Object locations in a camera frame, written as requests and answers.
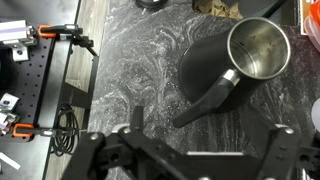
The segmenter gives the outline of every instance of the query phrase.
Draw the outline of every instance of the black cable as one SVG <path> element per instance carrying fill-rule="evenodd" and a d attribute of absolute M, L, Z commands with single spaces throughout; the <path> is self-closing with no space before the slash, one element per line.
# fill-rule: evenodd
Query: black cable
<path fill-rule="evenodd" d="M 61 125 L 61 118 L 66 117 L 66 125 Z M 53 151 L 58 157 L 63 154 L 72 155 L 73 148 L 75 147 L 75 142 L 79 142 L 79 125 L 77 118 L 74 114 L 72 107 L 68 103 L 62 103 L 59 106 L 59 113 L 56 116 L 54 129 L 62 128 L 73 128 L 75 133 L 72 136 L 62 135 L 60 137 L 54 137 L 52 142 Z"/>
<path fill-rule="evenodd" d="M 278 0 L 262 17 L 270 18 L 287 0 Z"/>

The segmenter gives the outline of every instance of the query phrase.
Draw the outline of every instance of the metal plate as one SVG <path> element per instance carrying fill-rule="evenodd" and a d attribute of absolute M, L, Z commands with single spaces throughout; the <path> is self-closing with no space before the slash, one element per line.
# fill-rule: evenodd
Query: metal plate
<path fill-rule="evenodd" d="M 20 98 L 13 113 L 19 123 L 37 124 L 40 102 L 45 87 L 53 50 L 52 39 L 38 39 L 38 45 L 29 47 L 29 61 L 14 62 L 11 49 L 0 49 L 0 96 L 10 93 Z M 0 136 L 0 141 L 28 142 L 31 139 L 12 135 Z"/>

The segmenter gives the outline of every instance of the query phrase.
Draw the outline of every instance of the black marble surface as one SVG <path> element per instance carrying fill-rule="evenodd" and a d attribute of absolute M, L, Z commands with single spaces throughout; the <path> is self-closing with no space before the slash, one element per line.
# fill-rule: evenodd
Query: black marble surface
<path fill-rule="evenodd" d="M 173 127 L 172 117 L 190 106 L 179 89 L 179 59 L 196 40 L 236 23 L 195 13 L 190 2 L 169 1 L 163 9 L 147 11 L 131 0 L 110 0 L 89 130 L 108 135 L 115 125 L 129 122 L 134 106 L 144 105 L 144 133 L 179 152 L 254 153 L 239 123 L 243 108 L 251 105 L 269 120 L 311 137 L 310 110 L 320 96 L 320 54 L 298 27 L 283 27 L 292 44 L 288 69 L 261 86 L 247 104 L 182 129 Z M 108 179 L 128 178 L 117 170 Z"/>

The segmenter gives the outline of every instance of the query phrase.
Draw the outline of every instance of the black handle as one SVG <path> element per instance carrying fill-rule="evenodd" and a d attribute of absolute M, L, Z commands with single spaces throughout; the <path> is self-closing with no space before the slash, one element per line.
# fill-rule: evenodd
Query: black handle
<path fill-rule="evenodd" d="M 206 94 L 195 102 L 189 109 L 173 119 L 174 127 L 181 128 L 220 107 L 239 81 L 237 74 L 232 71 L 234 76 L 230 77 L 230 74 L 228 74 L 229 71 L 227 71 L 224 76 L 221 76 L 211 86 Z"/>

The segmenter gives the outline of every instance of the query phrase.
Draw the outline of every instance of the black pegboard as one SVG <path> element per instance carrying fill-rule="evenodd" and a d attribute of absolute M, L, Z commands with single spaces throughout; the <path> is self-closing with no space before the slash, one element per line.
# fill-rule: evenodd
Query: black pegboard
<path fill-rule="evenodd" d="M 28 23 L 35 28 L 38 25 Z M 45 87 L 53 49 L 52 39 L 38 38 L 36 46 L 29 47 L 29 61 L 14 62 L 11 49 L 0 49 L 0 96 L 10 93 L 20 98 L 14 114 L 19 123 L 37 124 L 40 103 Z M 0 141 L 28 142 L 28 138 L 1 135 Z"/>

